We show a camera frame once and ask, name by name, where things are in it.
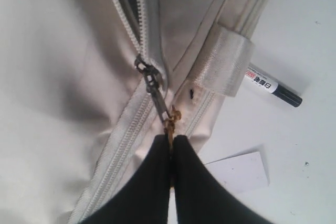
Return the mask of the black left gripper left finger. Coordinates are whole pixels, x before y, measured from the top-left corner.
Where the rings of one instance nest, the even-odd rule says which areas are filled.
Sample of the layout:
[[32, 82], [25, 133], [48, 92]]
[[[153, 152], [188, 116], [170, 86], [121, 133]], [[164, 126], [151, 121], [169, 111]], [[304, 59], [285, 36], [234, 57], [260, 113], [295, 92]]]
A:
[[167, 223], [170, 147], [157, 135], [144, 161], [125, 186], [84, 223]]

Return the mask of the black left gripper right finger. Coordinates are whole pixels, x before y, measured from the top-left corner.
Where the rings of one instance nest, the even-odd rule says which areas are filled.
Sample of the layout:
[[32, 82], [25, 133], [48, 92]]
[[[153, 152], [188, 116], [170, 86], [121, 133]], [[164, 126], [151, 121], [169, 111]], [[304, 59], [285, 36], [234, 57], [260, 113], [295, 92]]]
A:
[[178, 223], [270, 223], [213, 177], [185, 135], [173, 140], [172, 164]]

